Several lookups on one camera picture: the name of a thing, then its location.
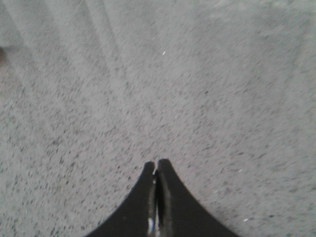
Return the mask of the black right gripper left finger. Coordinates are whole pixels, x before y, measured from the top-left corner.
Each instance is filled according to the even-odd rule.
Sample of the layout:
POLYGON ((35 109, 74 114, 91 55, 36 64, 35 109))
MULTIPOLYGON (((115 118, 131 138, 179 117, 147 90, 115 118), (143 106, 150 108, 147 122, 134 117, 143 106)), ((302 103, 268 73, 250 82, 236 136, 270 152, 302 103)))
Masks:
POLYGON ((121 205, 89 237, 154 237, 156 226, 155 163, 141 175, 121 205))

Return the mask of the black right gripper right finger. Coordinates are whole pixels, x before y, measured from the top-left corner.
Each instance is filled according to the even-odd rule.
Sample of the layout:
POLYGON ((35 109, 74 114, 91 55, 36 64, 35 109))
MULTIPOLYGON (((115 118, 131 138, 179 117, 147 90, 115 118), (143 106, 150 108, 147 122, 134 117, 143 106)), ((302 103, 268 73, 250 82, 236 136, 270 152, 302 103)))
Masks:
POLYGON ((183 184, 170 160, 158 161, 157 205, 162 237, 236 237, 183 184))

